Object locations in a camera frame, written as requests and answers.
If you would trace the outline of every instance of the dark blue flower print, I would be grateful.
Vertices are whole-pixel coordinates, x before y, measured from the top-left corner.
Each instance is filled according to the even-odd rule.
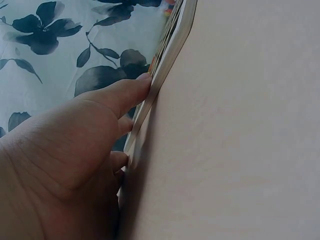
[[[143,7],[159,7],[162,0],[96,0],[101,3],[118,4],[116,6],[97,6],[92,10],[100,15],[108,15],[106,19],[96,22],[95,26],[110,26],[131,17],[134,6],[139,4]]]
[[[20,125],[22,122],[27,120],[28,118],[31,118],[29,113],[27,112],[14,112],[12,113],[11,117],[9,118],[9,132],[15,129],[18,125]]]
[[[8,32],[3,39],[28,45],[38,55],[53,53],[59,45],[57,38],[75,35],[82,28],[69,18],[53,22],[64,8],[65,5],[60,1],[42,3],[36,11],[37,16],[30,14],[12,23],[14,29],[29,35]]]
[[[2,138],[4,135],[6,135],[6,132],[2,127],[0,127],[0,138]]]

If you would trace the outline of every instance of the wall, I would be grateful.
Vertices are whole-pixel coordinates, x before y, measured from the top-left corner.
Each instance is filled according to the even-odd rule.
[[[198,1],[129,152],[120,239],[320,237],[319,9]]]

